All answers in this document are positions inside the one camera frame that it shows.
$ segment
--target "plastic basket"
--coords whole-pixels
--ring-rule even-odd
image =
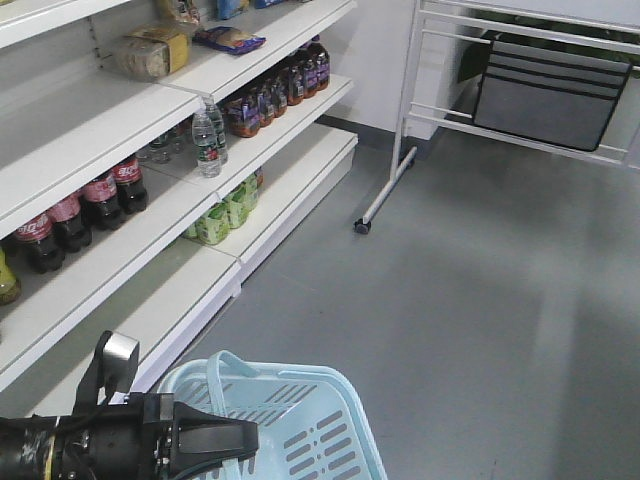
[[[159,391],[258,424],[254,458],[224,462],[202,479],[387,479],[358,394],[331,368],[244,362],[222,351],[172,370]]]

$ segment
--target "robotic arm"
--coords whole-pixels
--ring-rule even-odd
[[[257,424],[195,410],[173,394],[131,393],[109,405],[131,388],[138,352],[135,340],[104,332],[71,415],[0,418],[0,479],[180,480],[255,455]]]

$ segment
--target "white shelf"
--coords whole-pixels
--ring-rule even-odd
[[[133,276],[122,288],[100,305],[83,322],[34,364],[2,395],[9,405],[12,395],[42,398],[35,404],[5,406],[0,415],[39,415],[70,413],[75,390],[84,374],[95,342],[105,330],[117,330],[140,340],[140,367],[132,391],[146,391],[175,360],[176,356],[208,322],[204,307],[217,302],[219,308],[240,284],[235,258],[178,239]]]
[[[260,10],[252,8],[223,24],[266,37],[266,43],[259,50],[233,56],[194,45],[189,65],[161,80],[161,83],[202,96],[212,96],[216,102],[220,101],[311,40],[355,6],[355,0],[318,0],[308,3],[284,2]]]
[[[0,48],[129,0],[15,0],[0,7]]]
[[[338,166],[341,167],[339,178],[349,171],[350,154],[356,143],[357,136],[353,133],[314,124],[265,164],[265,181],[257,207],[242,227],[232,230],[224,241],[213,247],[238,257],[243,265],[251,265],[248,271],[243,272],[243,280],[257,266],[256,263],[259,264],[253,261],[254,257],[266,257],[271,253],[312,206],[328,193],[328,189],[321,190],[323,194],[320,198],[314,197],[312,206],[301,216],[294,215],[323,181]],[[331,183],[329,189],[339,178]]]
[[[347,173],[356,143],[352,133],[309,127],[265,165],[258,206],[242,227],[216,247],[178,239],[161,252],[0,392],[0,416],[69,411],[104,330],[141,340],[132,390],[150,388],[213,314],[240,292],[253,268]],[[15,405],[14,398],[42,401]]]
[[[150,203],[115,232],[98,232],[55,273],[17,268],[22,297],[0,315],[0,390],[168,245],[209,205],[209,193],[145,170]]]
[[[197,108],[196,95],[96,72],[3,111],[0,238]]]
[[[227,133],[229,161],[222,167],[222,173],[218,177],[204,178],[200,175],[196,168],[193,147],[174,161],[164,165],[151,164],[149,168],[182,178],[212,193],[215,192],[218,199],[223,198],[338,102],[352,87],[353,81],[350,79],[332,75],[326,90],[318,92],[299,105],[288,107],[282,117],[276,118],[268,127],[260,129],[255,137],[238,138]]]

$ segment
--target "white wall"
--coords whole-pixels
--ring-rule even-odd
[[[361,0],[357,9],[323,33],[332,71],[353,78],[356,84],[329,115],[395,131],[414,4],[414,0]],[[452,28],[440,25],[442,30]],[[455,41],[426,37],[416,101],[441,107],[455,101],[460,92],[453,80],[459,54]],[[430,125],[421,123],[410,124],[406,133],[429,138],[432,132]]]

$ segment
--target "basket handle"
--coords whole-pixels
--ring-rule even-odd
[[[226,416],[227,408],[224,403],[222,392],[222,380],[220,378],[220,364],[224,363],[240,375],[248,378],[257,377],[260,371],[256,370],[233,353],[222,350],[207,361],[207,381],[209,382],[209,397],[215,415]],[[240,465],[237,459],[225,460],[222,462],[222,469],[225,473],[225,480],[241,480]]]
[[[221,363],[225,363],[240,375],[248,378],[257,377],[260,372],[227,350],[221,350],[209,358],[207,362],[207,381],[209,382],[211,406],[214,414],[224,416],[227,414],[227,409],[224,404],[222,380],[220,379]]]

